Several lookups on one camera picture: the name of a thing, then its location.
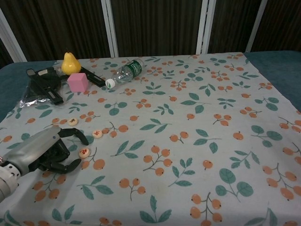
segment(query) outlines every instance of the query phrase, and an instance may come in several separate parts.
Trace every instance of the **robotic hand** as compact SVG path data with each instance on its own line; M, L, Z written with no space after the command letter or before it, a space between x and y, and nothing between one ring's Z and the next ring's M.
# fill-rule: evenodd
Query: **robotic hand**
M3 157L0 156L0 202L15 191L20 177L36 169L62 174L73 171L81 159L76 159L67 166L59 163L70 155L61 138L72 135L78 137L84 145L89 144L78 129L52 127L25 140Z

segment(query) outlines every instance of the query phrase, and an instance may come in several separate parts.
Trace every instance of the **yellow pear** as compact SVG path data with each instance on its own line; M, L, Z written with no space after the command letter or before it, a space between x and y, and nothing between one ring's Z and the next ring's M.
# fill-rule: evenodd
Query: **yellow pear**
M66 52L62 63L62 71L67 75L71 75L72 73L78 73L80 69L79 61L72 53Z

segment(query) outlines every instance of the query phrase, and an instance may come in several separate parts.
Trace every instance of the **white bottle cap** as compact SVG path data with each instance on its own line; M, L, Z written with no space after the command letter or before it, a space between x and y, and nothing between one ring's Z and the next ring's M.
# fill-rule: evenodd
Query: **white bottle cap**
M107 80L105 81L105 85L106 85L109 89L111 89L111 88L115 87L115 82L114 82L113 79L107 79Z

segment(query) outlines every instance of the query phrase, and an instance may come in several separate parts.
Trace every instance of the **plastic water bottle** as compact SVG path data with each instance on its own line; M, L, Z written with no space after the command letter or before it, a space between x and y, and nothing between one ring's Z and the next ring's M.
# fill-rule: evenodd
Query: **plastic water bottle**
M117 70L117 73L112 78L105 81L106 86L111 89L123 83L131 81L134 77L138 76L142 69L145 67L144 62L140 59L135 59L128 62Z

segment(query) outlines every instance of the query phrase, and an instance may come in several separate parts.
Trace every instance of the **pink foam block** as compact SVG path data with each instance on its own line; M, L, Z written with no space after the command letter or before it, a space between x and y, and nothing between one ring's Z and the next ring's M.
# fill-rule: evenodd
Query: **pink foam block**
M67 80L72 92L85 92L88 88L88 79L85 73L73 73Z

